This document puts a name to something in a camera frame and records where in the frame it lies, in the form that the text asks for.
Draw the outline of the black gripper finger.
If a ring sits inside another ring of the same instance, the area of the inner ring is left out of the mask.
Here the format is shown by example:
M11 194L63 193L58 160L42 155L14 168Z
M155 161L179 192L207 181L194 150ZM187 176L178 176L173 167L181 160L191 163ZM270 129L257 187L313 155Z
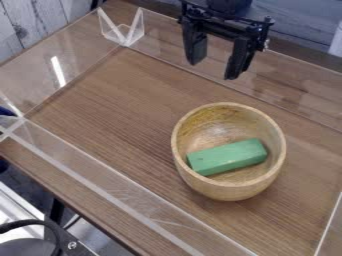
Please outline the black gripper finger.
M225 79L234 80L249 69L256 55L256 46L250 38L239 37L234 41L233 53L225 71Z
M191 65L197 65L207 56L207 35L197 22L183 20L183 45L186 58Z

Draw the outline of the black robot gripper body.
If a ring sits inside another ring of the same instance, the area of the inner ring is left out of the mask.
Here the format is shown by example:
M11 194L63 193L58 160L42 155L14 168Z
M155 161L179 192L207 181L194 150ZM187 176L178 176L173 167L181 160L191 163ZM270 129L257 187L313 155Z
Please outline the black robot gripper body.
M193 36L215 35L234 41L252 40L253 48L264 51L269 44L269 30L276 24L270 16L246 16L253 0L181 0L179 23Z

